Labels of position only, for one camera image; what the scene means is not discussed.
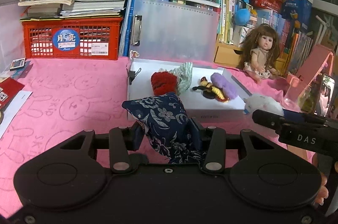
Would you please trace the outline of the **person's right hand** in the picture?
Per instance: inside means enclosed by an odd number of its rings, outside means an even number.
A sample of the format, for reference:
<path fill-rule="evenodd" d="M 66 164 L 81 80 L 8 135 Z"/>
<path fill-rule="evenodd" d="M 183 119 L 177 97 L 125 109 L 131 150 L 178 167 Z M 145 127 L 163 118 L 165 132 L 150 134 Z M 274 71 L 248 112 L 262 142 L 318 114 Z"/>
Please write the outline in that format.
<path fill-rule="evenodd" d="M 318 154 L 313 155 L 312 164 L 316 167 L 319 165 Z M 320 174 L 321 174 L 321 186 L 317 194 L 317 197 L 315 198 L 315 203 L 322 206 L 324 204 L 325 199 L 328 198 L 329 191 L 325 186 L 327 183 L 327 177 L 322 172 Z"/>

